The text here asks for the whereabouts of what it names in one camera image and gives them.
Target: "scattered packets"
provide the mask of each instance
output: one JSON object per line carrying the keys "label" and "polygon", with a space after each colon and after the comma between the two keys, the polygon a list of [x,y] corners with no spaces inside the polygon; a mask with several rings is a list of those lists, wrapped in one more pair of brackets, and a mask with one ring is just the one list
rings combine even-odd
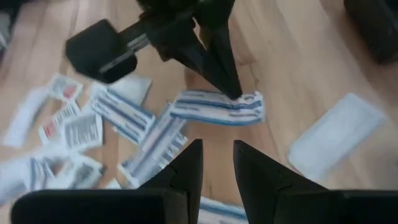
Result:
{"label": "scattered packets", "polygon": [[186,120],[170,116],[171,105],[163,110],[140,147],[138,155],[118,165],[133,187],[140,186],[161,170],[160,160],[177,137]]}
{"label": "scattered packets", "polygon": [[62,143],[68,151],[83,152],[103,144],[103,122],[98,114],[83,113],[65,121]]}
{"label": "scattered packets", "polygon": [[46,145],[49,141],[59,138],[63,122],[68,118],[76,116],[79,112],[80,109],[74,100],[59,109],[39,128],[39,136],[42,144]]}
{"label": "scattered packets", "polygon": [[265,120],[266,110],[260,92],[230,100],[222,93],[181,91],[174,101],[171,116],[206,123],[246,126]]}
{"label": "scattered packets", "polygon": [[152,127],[155,116],[134,103],[108,90],[98,93],[91,102],[92,109],[111,122],[118,132],[140,145]]}
{"label": "scattered packets", "polygon": [[91,189],[98,184],[105,169],[104,165],[92,158],[73,155],[49,183],[49,189]]}
{"label": "scattered packets", "polygon": [[69,102],[75,100],[81,93],[83,84],[65,75],[57,74],[49,84],[49,95],[59,100]]}

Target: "blue stripe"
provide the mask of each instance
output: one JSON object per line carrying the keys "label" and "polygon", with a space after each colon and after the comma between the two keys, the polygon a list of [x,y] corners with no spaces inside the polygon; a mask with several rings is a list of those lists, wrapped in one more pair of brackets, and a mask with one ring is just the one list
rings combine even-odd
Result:
{"label": "blue stripe", "polygon": [[140,111],[141,113],[143,113],[144,115],[146,115],[148,118],[152,118],[153,114],[151,114],[150,112],[142,109],[140,106],[136,105],[135,103],[123,98],[121,95],[119,95],[118,93],[116,93],[115,91],[111,90],[111,89],[107,89],[108,93],[110,93],[111,95],[113,95],[114,97],[116,97],[117,99],[119,99],[120,101],[125,102],[126,104],[128,104],[129,106],[132,106],[133,108],[135,108],[136,110]]}
{"label": "blue stripe", "polygon": [[227,126],[247,126],[247,125],[252,125],[252,124],[257,124],[257,123],[262,122],[262,118],[254,119],[252,121],[227,121],[227,120],[222,120],[222,119],[206,118],[206,117],[196,116],[196,115],[183,115],[183,114],[175,114],[175,113],[170,113],[170,115],[173,117],[176,117],[176,118],[181,118],[181,119],[190,119],[190,120],[194,120],[194,121],[201,121],[201,122],[227,125]]}
{"label": "blue stripe", "polygon": [[[94,109],[93,110],[99,114],[101,114],[101,112],[99,112],[98,110]],[[106,116],[103,115],[103,118],[105,118],[107,121],[109,121],[111,124],[113,124],[113,126],[115,126],[118,131],[120,131],[121,133],[125,134],[127,137],[131,138],[133,141],[135,141],[136,144],[138,144],[138,140],[137,138],[135,138],[134,136],[130,135],[129,133],[125,132],[125,130],[123,130],[122,127],[120,127],[120,125],[116,124],[114,121],[110,120],[109,118],[107,118]]]}
{"label": "blue stripe", "polygon": [[219,215],[222,215],[222,216],[226,216],[226,217],[233,217],[233,218],[236,218],[238,220],[246,220],[246,221],[248,220],[248,218],[246,217],[245,213],[232,212],[232,211],[228,210],[227,208],[214,207],[214,206],[211,206],[211,205],[207,205],[207,204],[201,203],[199,205],[199,209],[202,209],[202,210],[207,211],[207,212],[219,214]]}
{"label": "blue stripe", "polygon": [[134,171],[134,175],[140,170],[142,166],[140,166],[143,162],[146,161],[146,159],[152,154],[152,152],[156,149],[157,145],[159,144],[160,140],[166,135],[166,133],[169,132],[170,127],[172,126],[172,123],[175,121],[175,118],[172,118],[170,121],[169,125],[162,131],[162,133],[159,135],[159,137],[156,139],[154,145],[147,151],[146,155],[144,156],[143,160],[140,161],[139,165],[137,166],[137,169]]}
{"label": "blue stripe", "polygon": [[35,159],[30,158],[30,176],[31,176],[30,190],[34,190],[35,188],[35,182],[36,182],[35,161],[36,161]]}
{"label": "blue stripe", "polygon": [[163,156],[162,156],[165,160],[167,160],[167,161],[169,161],[169,162],[171,162],[171,161],[173,161],[173,157],[171,157],[170,155],[168,155],[166,152],[165,153],[163,153]]}
{"label": "blue stripe", "polygon": [[185,103],[185,104],[190,104],[190,105],[201,105],[201,106],[211,106],[211,107],[218,107],[218,108],[224,108],[227,110],[241,110],[241,109],[254,109],[257,107],[262,106],[262,102],[256,101],[251,104],[247,103],[240,103],[237,105],[231,105],[231,104],[226,104],[226,103],[219,103],[219,102],[210,102],[206,100],[177,100],[175,104],[179,103]]}
{"label": "blue stripe", "polygon": [[118,115],[122,116],[123,118],[125,118],[126,120],[130,121],[132,124],[136,125],[137,128],[139,128],[142,131],[145,131],[145,126],[138,123],[136,120],[132,119],[128,114],[126,114],[125,112],[117,109],[116,107],[114,107],[113,105],[111,105],[110,103],[104,101],[101,98],[98,98],[98,101],[102,104],[104,104],[105,106],[107,106],[108,108],[110,108],[111,110],[115,111]]}
{"label": "blue stripe", "polygon": [[182,145],[181,145],[177,140],[173,140],[173,141],[172,141],[172,144],[173,144],[175,147],[179,148],[179,149],[182,148]]}
{"label": "blue stripe", "polygon": [[159,118],[155,120],[155,122],[150,126],[149,131],[146,134],[146,137],[144,138],[143,142],[146,142],[146,139],[149,138],[149,133],[152,132],[152,130],[157,126],[159,123],[160,119],[166,114],[167,110],[171,107],[171,103],[166,103],[166,107],[160,112]]}

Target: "black object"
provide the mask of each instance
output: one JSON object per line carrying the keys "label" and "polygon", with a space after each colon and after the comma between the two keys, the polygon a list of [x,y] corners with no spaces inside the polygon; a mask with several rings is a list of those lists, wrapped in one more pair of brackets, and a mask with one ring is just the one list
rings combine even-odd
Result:
{"label": "black object", "polygon": [[[139,22],[117,33],[102,20],[66,43],[76,71],[112,83],[135,70],[134,55],[154,46],[163,61],[171,58],[198,72],[231,99],[242,95],[229,39],[228,18],[234,0],[139,0]],[[193,28],[201,27],[204,47]]]}
{"label": "black object", "polygon": [[398,60],[398,1],[345,0],[372,56],[379,63]]}
{"label": "black object", "polygon": [[[242,141],[234,167],[250,224],[398,223],[398,192],[327,190]],[[13,224],[197,223],[203,149],[195,140],[137,190],[46,190],[12,208]]]}

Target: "wooden floor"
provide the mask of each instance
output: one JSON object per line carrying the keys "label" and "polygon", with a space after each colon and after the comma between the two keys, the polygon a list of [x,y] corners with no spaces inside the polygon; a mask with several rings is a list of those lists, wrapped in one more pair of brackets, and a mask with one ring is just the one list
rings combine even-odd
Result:
{"label": "wooden floor", "polygon": [[[55,73],[90,84],[65,59],[66,39],[102,18],[123,30],[137,21],[139,13],[133,0],[54,0],[25,5],[0,70],[1,130],[5,132],[30,88],[45,85]],[[233,140],[242,139],[291,167],[289,146],[349,92],[380,107],[389,120],[320,183],[331,189],[398,189],[398,65],[378,66],[369,58],[343,0],[237,0],[229,24],[243,90],[261,91],[267,121],[242,128],[189,123],[186,134],[190,140],[204,139],[202,195],[241,204],[233,171]],[[151,47],[137,56],[137,73],[154,81],[144,107],[155,114],[180,90],[213,89],[179,63],[162,63]],[[79,105],[85,100],[86,96],[81,97]],[[49,101],[25,149],[1,147],[0,159],[34,150],[40,142],[37,127],[60,106],[61,102]],[[109,167],[100,187],[115,175],[120,182],[126,181],[115,164],[136,150],[108,123],[104,130],[105,145],[89,152]],[[1,222],[6,222],[10,207],[11,203],[0,209]]]}

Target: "bandage package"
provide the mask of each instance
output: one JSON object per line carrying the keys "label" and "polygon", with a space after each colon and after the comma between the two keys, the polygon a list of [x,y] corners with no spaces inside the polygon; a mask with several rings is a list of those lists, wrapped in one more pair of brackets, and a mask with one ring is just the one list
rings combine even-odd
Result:
{"label": "bandage package", "polygon": [[306,178],[318,181],[385,119],[381,111],[350,93],[291,145],[289,161]]}
{"label": "bandage package", "polygon": [[142,143],[138,155],[119,165],[119,169],[132,185],[143,184],[153,174],[152,170],[159,169],[162,156],[186,123],[184,119],[171,117],[170,110],[171,105],[168,104]]}
{"label": "bandage package", "polygon": [[98,93],[91,102],[91,107],[137,145],[144,140],[155,121],[155,116],[152,113],[123,98],[113,90]]}
{"label": "bandage package", "polygon": [[171,116],[227,126],[246,126],[263,122],[266,109],[258,91],[230,100],[222,93],[187,90],[181,91],[174,101]]}

